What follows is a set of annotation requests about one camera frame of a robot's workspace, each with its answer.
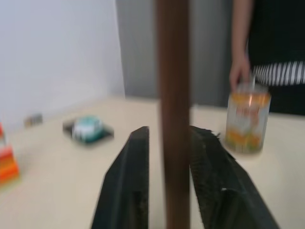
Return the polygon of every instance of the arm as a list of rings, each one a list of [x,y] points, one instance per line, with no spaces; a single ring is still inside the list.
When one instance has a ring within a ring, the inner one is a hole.
[[[231,87],[236,88],[239,77],[249,80],[250,64],[245,54],[248,40],[254,0],[234,0],[232,19],[232,69],[230,74]]]

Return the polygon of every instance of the person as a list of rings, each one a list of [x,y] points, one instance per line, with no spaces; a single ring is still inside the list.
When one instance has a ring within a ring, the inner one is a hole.
[[[269,87],[270,112],[305,115],[305,0],[234,0],[231,89]]]

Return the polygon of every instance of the white wall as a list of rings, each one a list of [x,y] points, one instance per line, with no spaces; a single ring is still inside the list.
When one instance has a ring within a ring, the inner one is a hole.
[[[124,95],[114,0],[0,0],[0,121]]]

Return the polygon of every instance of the gray wall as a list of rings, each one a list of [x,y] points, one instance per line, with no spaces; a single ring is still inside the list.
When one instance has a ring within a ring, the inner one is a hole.
[[[157,97],[154,0],[116,0],[127,96]],[[230,71],[230,0],[193,0],[193,102],[226,105]]]

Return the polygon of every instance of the metal object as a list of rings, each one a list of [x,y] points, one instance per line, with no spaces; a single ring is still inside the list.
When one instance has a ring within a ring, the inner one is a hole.
[[[189,1],[157,0],[167,229],[190,228]]]

